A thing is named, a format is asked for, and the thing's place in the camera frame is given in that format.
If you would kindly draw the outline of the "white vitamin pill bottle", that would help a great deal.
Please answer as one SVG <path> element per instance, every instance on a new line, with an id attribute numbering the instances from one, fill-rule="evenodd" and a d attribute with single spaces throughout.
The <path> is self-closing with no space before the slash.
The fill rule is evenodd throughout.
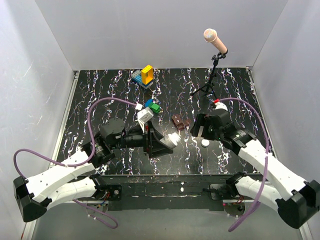
<path id="1" fill-rule="evenodd" d="M 178 133 L 174 132 L 164 136 L 160 141 L 169 148 L 174 149 L 180 143 L 181 137 Z"/>

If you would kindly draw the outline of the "red weekly pill organizer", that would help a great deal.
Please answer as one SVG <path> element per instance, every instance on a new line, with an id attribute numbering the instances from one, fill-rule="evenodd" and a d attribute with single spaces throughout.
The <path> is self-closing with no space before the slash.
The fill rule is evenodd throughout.
<path id="1" fill-rule="evenodd" d="M 182 131 L 182 130 L 184 130 L 186 127 L 189 127 L 189 126 L 191 125 L 191 123 L 192 123 L 192 120 L 191 120 L 191 119 L 187 118 L 187 119 L 183 120 L 183 119 L 181 118 L 181 116 L 178 115 L 178 114 L 174 114 L 174 115 L 171 117 L 171 119 L 172 119 L 173 124 L 175 125 L 175 127 L 176 127 L 177 130 L 179 130 L 179 131 Z"/>

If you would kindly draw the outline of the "white bottle cap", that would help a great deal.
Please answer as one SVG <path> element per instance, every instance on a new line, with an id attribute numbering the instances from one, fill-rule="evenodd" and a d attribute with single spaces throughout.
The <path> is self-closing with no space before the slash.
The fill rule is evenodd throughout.
<path id="1" fill-rule="evenodd" d="M 201 146 L 202 146 L 203 148 L 207 148 L 207 147 L 209 146 L 209 144 L 210 144 L 210 141 L 207 140 L 207 139 L 203 139 L 203 140 L 201 141 Z"/>

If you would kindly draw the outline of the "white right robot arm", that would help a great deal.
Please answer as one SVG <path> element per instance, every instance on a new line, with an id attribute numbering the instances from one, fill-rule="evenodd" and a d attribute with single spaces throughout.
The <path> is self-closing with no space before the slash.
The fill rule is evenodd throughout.
<path id="1" fill-rule="evenodd" d="M 320 210 L 320 184 L 298 176 L 271 153 L 261 142 L 244 128 L 237 128 L 225 109 L 216 109 L 212 115 L 199 113 L 190 130 L 194 137 L 219 141 L 237 156 L 250 163 L 268 186 L 238 172 L 226 180 L 225 185 L 214 192 L 232 199 L 240 196 L 257 200 L 275 210 L 280 218 L 294 229 L 300 228 Z"/>

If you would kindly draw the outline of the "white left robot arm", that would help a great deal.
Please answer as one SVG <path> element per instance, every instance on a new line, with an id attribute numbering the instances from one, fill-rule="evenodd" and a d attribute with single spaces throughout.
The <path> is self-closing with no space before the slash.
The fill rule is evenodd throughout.
<path id="1" fill-rule="evenodd" d="M 162 135 L 151 120 L 126 131 L 123 120 L 110 119 L 94 136 L 94 143 L 84 144 L 71 157 L 38 175 L 19 176 L 13 181 L 23 221 L 32 222 L 55 206 L 80 198 L 104 203 L 121 200 L 123 187 L 119 183 L 105 183 L 99 174 L 78 177 L 115 158 L 115 149 L 143 148 L 152 159 L 172 154 L 180 140 L 177 133 Z"/>

